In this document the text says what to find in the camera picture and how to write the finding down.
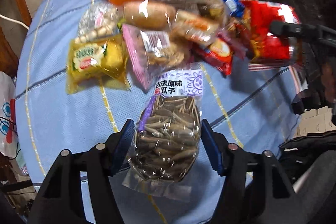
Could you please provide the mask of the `blue snack bag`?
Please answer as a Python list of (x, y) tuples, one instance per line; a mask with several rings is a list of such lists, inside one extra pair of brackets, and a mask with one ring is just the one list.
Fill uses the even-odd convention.
[(245, 6), (239, 0), (223, 0), (229, 9), (230, 16), (242, 18), (245, 11)]

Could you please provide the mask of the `yellow snack packet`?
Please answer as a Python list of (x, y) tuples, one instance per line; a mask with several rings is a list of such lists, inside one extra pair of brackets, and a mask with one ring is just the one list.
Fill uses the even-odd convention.
[(129, 55), (122, 34), (78, 43), (71, 40), (66, 61), (66, 92), (86, 89), (90, 79), (98, 79), (107, 88), (128, 90)]

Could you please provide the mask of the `bread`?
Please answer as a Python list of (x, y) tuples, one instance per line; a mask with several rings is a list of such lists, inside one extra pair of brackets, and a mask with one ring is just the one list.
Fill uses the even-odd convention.
[(131, 1), (123, 5), (126, 24), (150, 31), (170, 31), (200, 46), (208, 47), (216, 40), (219, 22), (194, 12), (152, 0)]

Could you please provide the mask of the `red round cracker packet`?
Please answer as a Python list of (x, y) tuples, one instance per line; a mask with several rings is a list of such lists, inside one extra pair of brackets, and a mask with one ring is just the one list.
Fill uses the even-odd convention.
[(194, 44), (193, 51), (209, 65), (215, 67), (224, 77), (231, 74), (234, 52), (221, 38), (217, 38), (207, 47)]

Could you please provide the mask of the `white plastic shopping bag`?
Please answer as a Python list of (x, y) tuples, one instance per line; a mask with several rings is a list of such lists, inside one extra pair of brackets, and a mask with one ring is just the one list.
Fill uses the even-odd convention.
[(1, 154), (15, 159), (18, 154), (18, 132), (15, 116), (15, 85), (11, 77), (0, 75)]

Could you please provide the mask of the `blue checked tablecloth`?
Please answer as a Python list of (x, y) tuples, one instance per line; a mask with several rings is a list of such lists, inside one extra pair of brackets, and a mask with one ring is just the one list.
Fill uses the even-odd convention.
[[(21, 151), (30, 178), (40, 186), (59, 152), (82, 152), (119, 131), (127, 119), (136, 121), (150, 94), (135, 82), (129, 91), (102, 88), (96, 81), (78, 93), (66, 93), (66, 59), (78, 23), (92, 2), (103, 0), (43, 0), (27, 33), (16, 83), (16, 121)], [(235, 58), (232, 73), (223, 77), (207, 63), (202, 116), (211, 127), (246, 151), (266, 149), (279, 155), (280, 144), (296, 131), (296, 94), (288, 68), (254, 72)], [(148, 197), (123, 186), (129, 169), (110, 179), (126, 223), (205, 223), (214, 212), (224, 179), (211, 167), (205, 149), (183, 180), (190, 200)]]

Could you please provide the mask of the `carved wooden chair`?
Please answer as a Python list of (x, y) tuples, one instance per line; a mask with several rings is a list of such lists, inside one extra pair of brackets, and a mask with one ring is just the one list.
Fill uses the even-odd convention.
[[(29, 26), (32, 23), (32, 17), (29, 12), (26, 0), (15, 0), (15, 4), (17, 5), (17, 9), (23, 21), (11, 19), (4, 15), (1, 15), (1, 18), (6, 21), (18, 24), (28, 31)], [(3, 33), (2, 29), (1, 29), (0, 42), (1, 42), (1, 71), (9, 75), (10, 77), (14, 77), (17, 75), (19, 59), (12, 50), (9, 42), (5, 38), (5, 34)]]

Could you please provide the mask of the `sunflower seeds clear bag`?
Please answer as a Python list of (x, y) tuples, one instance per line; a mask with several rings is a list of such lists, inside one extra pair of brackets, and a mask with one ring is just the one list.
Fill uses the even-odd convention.
[(123, 186), (172, 200), (189, 201), (183, 179), (199, 153), (203, 72), (197, 64), (157, 77), (154, 93), (136, 123)]

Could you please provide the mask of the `peanut bag clear silver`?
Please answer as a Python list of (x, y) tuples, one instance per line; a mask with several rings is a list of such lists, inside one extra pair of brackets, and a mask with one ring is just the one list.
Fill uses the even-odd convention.
[(91, 5), (79, 21), (75, 41), (87, 43), (118, 34), (120, 32), (118, 28), (120, 18), (120, 9), (109, 2), (98, 2)]

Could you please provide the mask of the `pink cloth table edge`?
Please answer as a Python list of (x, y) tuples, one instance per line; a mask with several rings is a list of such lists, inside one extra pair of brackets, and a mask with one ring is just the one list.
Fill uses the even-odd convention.
[(299, 23), (294, 9), (288, 5), (260, 0), (239, 0), (248, 14), (250, 30), (248, 38), (255, 51), (249, 69), (265, 71), (273, 68), (288, 67), (294, 81), (296, 92), (307, 87), (306, 80), (300, 79), (303, 70), (302, 44), (296, 39), (279, 38), (269, 31), (273, 20), (285, 23)]

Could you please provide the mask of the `pink cookie packet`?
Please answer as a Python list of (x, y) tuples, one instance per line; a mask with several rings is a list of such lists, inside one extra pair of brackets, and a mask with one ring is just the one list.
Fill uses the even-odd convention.
[(123, 24), (122, 35), (133, 73), (143, 90), (149, 90), (161, 73), (182, 68), (191, 60), (191, 42), (171, 32)]

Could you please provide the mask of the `red large snack bag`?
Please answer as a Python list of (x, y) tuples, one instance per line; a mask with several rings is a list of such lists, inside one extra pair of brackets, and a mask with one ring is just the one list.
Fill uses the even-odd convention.
[(287, 66), (301, 69), (302, 41), (279, 38), (270, 32), (270, 24), (275, 20), (299, 24), (294, 8), (282, 3), (255, 0), (244, 0), (241, 3), (245, 11), (239, 26), (240, 34), (253, 52), (249, 70), (263, 71)]

